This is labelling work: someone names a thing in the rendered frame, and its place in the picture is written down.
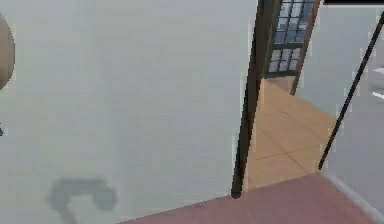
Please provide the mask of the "dark framed grid window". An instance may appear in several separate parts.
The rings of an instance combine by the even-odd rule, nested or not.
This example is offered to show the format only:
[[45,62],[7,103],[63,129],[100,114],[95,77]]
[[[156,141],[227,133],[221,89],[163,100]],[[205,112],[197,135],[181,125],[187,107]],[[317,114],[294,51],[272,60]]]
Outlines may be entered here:
[[314,0],[281,1],[269,73],[297,70],[313,6]]

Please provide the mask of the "thin black door frame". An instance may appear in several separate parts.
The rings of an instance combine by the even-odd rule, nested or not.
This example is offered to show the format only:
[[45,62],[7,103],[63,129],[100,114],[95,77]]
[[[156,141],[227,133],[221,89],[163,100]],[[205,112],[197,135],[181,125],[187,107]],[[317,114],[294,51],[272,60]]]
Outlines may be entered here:
[[378,19],[378,22],[377,22],[377,25],[375,27],[375,30],[374,30],[374,32],[373,32],[373,34],[371,36],[370,42],[369,42],[369,44],[367,46],[367,49],[366,49],[366,51],[364,53],[364,56],[363,56],[363,58],[361,60],[360,65],[359,65],[358,71],[357,71],[357,73],[356,73],[356,75],[354,77],[353,83],[352,83],[352,85],[351,85],[351,87],[350,87],[350,89],[348,91],[347,97],[345,98],[345,101],[344,101],[344,104],[342,106],[342,109],[341,109],[341,111],[339,113],[339,116],[338,116],[338,118],[336,120],[336,123],[334,125],[333,130],[332,130],[332,133],[331,133],[331,135],[329,137],[327,145],[326,145],[326,147],[324,149],[324,152],[322,154],[322,157],[321,157],[321,159],[319,161],[319,164],[318,164],[318,170],[319,171],[322,170],[322,168],[323,168],[323,166],[324,166],[324,164],[326,162],[326,159],[327,159],[327,156],[328,156],[329,151],[331,149],[331,146],[333,144],[333,141],[335,140],[336,135],[337,135],[337,133],[339,131],[339,128],[340,128],[340,126],[341,126],[341,124],[342,124],[342,122],[344,120],[344,117],[345,117],[345,114],[347,112],[347,109],[348,109],[348,107],[349,107],[349,105],[351,103],[351,100],[352,100],[352,98],[354,96],[354,93],[355,93],[355,91],[357,89],[357,86],[358,86],[358,84],[359,84],[359,82],[361,80],[361,77],[363,76],[363,72],[364,72],[364,70],[366,68],[366,65],[367,65],[367,63],[369,61],[369,58],[370,58],[370,56],[371,56],[371,54],[373,52],[373,49],[375,47],[375,44],[377,42],[377,39],[378,39],[378,37],[380,35],[380,32],[381,32],[383,26],[384,26],[384,11],[381,12],[381,15],[380,15],[380,17]]

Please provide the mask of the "round brown wall object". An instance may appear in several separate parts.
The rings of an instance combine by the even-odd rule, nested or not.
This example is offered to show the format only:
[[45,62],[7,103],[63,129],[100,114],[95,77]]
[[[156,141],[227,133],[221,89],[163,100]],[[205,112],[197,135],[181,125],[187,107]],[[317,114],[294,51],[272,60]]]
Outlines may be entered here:
[[0,13],[0,90],[13,75],[15,67],[15,41],[4,16]]

